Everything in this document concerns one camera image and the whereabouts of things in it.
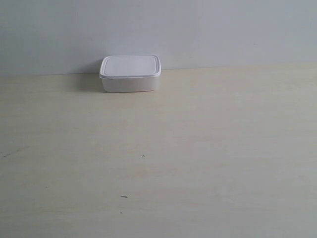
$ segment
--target white lid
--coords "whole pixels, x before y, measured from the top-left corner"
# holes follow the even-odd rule
[[[100,78],[159,77],[160,72],[157,56],[109,56],[101,65]]]

